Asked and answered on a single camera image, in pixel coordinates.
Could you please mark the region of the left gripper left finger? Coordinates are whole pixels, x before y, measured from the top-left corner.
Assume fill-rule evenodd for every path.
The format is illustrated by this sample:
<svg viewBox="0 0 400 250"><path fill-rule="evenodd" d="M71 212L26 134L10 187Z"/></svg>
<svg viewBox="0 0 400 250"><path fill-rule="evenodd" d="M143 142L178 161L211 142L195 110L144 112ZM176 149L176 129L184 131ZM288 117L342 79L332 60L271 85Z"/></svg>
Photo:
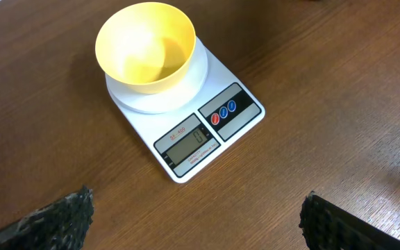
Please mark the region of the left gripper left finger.
<svg viewBox="0 0 400 250"><path fill-rule="evenodd" d="M0 249L82 249L94 214L87 187L0 228Z"/></svg>

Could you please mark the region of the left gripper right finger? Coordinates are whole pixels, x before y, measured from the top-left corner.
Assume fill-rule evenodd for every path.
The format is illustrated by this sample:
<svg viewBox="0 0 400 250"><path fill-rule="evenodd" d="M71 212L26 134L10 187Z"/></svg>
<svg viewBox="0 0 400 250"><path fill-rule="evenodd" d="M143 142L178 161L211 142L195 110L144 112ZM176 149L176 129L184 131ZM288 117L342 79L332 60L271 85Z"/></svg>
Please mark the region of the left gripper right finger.
<svg viewBox="0 0 400 250"><path fill-rule="evenodd" d="M315 192L302 203L299 228L310 250L400 250L400 240Z"/></svg>

